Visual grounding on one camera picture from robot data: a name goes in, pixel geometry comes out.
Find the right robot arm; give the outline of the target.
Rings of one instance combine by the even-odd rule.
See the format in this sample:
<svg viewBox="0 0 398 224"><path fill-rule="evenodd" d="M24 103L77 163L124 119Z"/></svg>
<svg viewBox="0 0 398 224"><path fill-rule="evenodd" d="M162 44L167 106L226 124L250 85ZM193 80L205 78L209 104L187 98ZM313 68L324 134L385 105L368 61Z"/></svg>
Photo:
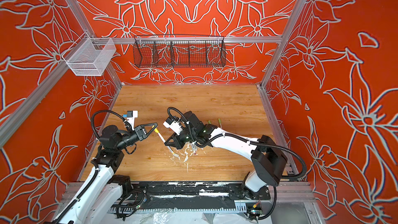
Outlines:
<svg viewBox="0 0 398 224"><path fill-rule="evenodd" d="M182 149L186 144L196 148L207 146L221 148L250 160L254 171L244 180L244 188L258 192L264 186L277 187L282 179L287 157L284 148L277 146L268 136L259 140L247 138L213 125L204 124L191 111L182 113L169 107L168 117L163 125L174 133L164 141L165 146Z"/></svg>

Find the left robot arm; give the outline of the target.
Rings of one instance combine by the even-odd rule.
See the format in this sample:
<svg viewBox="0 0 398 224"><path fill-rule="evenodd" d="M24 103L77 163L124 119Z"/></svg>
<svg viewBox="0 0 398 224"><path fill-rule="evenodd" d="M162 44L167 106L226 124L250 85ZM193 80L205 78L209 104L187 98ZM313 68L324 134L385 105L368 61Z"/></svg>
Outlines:
<svg viewBox="0 0 398 224"><path fill-rule="evenodd" d="M138 125L120 130L116 125L107 126L99 136L100 147L91 161L89 177L52 221L54 224L98 224L111 208L117 217L125 218L122 211L137 207L146 199L140 188L133 187L129 176L118 175L127 148L150 136L157 123Z"/></svg>

